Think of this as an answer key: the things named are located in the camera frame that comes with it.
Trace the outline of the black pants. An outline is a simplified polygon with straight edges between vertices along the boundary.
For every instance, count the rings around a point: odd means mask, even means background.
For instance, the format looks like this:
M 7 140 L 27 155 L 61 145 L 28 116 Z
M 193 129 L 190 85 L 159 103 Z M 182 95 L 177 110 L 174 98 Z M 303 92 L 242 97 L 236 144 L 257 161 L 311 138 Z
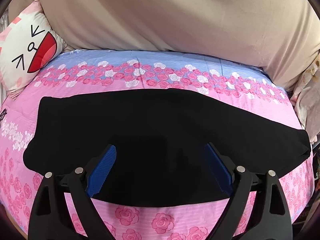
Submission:
M 88 113 L 124 114 L 126 108 L 169 107 L 182 117 L 177 131 L 166 131 L 169 114 L 160 124 L 138 125 L 125 131 L 125 121 L 103 121 L 98 135 L 76 125 L 71 139 L 58 139 L 66 125 L 60 120 L 67 110 L 76 117 Z M 190 90 L 138 89 L 81 94 L 67 98 L 44 97 L 39 104 L 33 139 L 23 154 L 25 166 L 39 174 L 68 174 L 102 154 L 108 145 L 117 156 L 95 198 L 134 207 L 171 207 L 228 198 L 222 192 L 204 158 L 212 143 L 220 154 L 251 172 L 274 170 L 280 177 L 308 159 L 311 147 L 306 131 L 295 129 L 233 107 Z

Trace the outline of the floral beige pillow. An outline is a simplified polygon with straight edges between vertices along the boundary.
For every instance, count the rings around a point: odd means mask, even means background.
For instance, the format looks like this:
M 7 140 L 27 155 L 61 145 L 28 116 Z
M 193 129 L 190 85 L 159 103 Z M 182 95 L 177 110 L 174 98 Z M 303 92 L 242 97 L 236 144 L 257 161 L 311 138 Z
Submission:
M 319 135 L 319 55 L 300 76 L 290 101 L 310 142 L 315 143 Z

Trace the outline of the white cartoon-face pillow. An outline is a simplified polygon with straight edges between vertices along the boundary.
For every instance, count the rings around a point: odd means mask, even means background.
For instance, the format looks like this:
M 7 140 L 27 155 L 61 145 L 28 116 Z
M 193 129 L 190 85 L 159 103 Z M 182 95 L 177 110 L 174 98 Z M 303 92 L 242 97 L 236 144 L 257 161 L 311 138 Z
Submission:
M 1 32 L 1 84 L 12 99 L 67 47 L 51 28 L 39 0 Z

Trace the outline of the beige duvet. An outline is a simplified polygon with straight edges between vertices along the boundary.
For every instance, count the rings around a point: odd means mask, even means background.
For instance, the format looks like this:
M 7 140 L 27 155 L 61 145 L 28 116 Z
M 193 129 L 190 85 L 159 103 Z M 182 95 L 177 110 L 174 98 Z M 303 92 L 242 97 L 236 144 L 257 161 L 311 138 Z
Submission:
M 12 0 L 15 18 L 34 0 Z M 319 54 L 307 0 L 39 0 L 72 48 L 172 50 L 261 67 L 286 89 Z

